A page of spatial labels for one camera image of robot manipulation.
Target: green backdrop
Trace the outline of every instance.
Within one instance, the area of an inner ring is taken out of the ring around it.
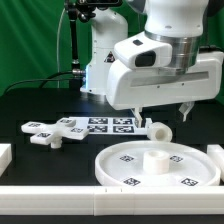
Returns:
[[[11,83],[46,78],[57,71],[57,29],[64,0],[1,0],[0,1],[0,94]],[[115,9],[129,23],[129,36],[144,26],[144,17],[123,4]],[[224,48],[224,9],[209,19],[209,44]],[[78,24],[79,56],[81,64],[91,56],[90,23]],[[69,21],[64,17],[61,29],[61,70],[70,70]],[[37,87],[36,84],[25,86]],[[224,103],[224,83],[217,99]]]

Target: cable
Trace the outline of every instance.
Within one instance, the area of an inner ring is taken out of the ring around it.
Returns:
[[[62,75],[67,75],[67,74],[71,75],[71,74],[73,74],[73,73],[72,73],[72,71],[57,72],[57,73],[55,73],[55,74],[50,75],[49,77],[47,77],[47,79],[53,79],[53,78],[56,78],[56,77],[59,77],[59,76],[62,76]],[[39,88],[40,88],[40,89],[43,88],[43,86],[44,86],[47,82],[48,82],[47,80],[46,80],[46,81],[43,81],[43,82],[39,85]]]
[[[201,46],[199,48],[199,52],[200,53],[209,53],[209,52],[212,52],[212,51],[221,51],[221,52],[224,52],[224,49],[221,48],[221,47],[217,47],[215,45]]]
[[[58,82],[58,81],[69,81],[69,80],[73,80],[73,79],[81,79],[83,77],[74,77],[74,78],[68,78],[68,79],[32,79],[32,80],[23,80],[23,81],[20,81],[20,82],[15,82],[11,85],[9,85],[3,95],[5,95],[9,89],[11,89],[13,86],[16,86],[16,85],[20,85],[20,84],[24,84],[24,83],[33,83],[33,82],[44,82],[44,81],[47,81],[47,82]]]
[[[62,22],[64,19],[65,15],[65,9],[62,10],[60,21],[58,24],[58,31],[57,31],[57,69],[58,72],[61,71],[61,64],[60,64],[60,36],[61,36],[61,27],[62,27]]]

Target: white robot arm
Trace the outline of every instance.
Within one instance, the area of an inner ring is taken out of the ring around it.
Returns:
[[[118,60],[108,76],[108,102],[119,110],[214,98],[223,53],[198,54],[208,0],[127,2],[148,18],[145,32],[115,45]],[[183,113],[189,111],[186,105]]]

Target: white circular tray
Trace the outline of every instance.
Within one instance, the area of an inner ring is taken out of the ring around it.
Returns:
[[[167,171],[150,172],[151,164],[143,168],[144,154],[156,155],[155,152],[169,154]],[[205,153],[153,141],[127,142],[104,149],[96,157],[95,174],[104,186],[202,186],[220,182],[220,170]]]

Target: black table surface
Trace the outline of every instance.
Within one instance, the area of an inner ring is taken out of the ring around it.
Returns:
[[[224,105],[215,100],[197,102],[186,122],[180,104],[145,108],[143,118],[163,122],[173,131],[172,142],[206,152],[208,144],[224,145]],[[68,89],[15,89],[0,97],[0,143],[12,144],[13,161],[0,185],[92,186],[96,155],[121,142],[147,140],[146,136],[89,135],[84,140],[63,139],[59,150],[34,145],[21,131],[28,121],[53,124],[62,117],[130,117],[109,104],[89,101]],[[0,216],[0,223],[224,223],[222,215],[182,216]]]

